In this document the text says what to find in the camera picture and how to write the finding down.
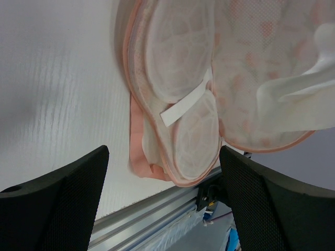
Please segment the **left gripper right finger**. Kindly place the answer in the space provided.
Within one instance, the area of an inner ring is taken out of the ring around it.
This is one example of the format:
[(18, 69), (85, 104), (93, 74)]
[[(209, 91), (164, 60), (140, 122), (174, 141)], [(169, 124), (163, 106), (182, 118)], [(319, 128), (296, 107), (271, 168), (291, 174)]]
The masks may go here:
[(223, 184), (242, 250), (334, 250), (334, 191), (223, 146)]

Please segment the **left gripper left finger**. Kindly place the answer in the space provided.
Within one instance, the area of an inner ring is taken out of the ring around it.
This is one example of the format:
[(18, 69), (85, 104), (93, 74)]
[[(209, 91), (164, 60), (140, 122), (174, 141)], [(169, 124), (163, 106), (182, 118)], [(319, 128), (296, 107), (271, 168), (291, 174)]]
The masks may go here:
[(1, 250), (87, 250), (108, 160), (102, 145), (1, 191)]

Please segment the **white bra from bag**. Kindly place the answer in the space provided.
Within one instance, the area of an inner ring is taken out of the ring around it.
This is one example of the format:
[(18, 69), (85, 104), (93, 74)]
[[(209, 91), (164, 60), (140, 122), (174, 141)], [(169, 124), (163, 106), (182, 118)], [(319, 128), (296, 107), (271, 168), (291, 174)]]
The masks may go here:
[(300, 76), (278, 78), (257, 91), (261, 130), (315, 131), (334, 127), (334, 23), (317, 28), (316, 64)]

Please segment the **floral mesh laundry bag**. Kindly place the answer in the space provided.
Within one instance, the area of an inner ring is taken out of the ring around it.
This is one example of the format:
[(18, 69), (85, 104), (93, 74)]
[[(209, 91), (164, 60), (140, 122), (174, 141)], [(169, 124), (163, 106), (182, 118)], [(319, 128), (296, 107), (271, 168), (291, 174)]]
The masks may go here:
[(334, 1), (135, 1), (122, 52), (133, 173), (189, 187), (224, 145), (277, 152), (318, 131), (261, 130), (256, 94), (311, 69), (330, 22)]

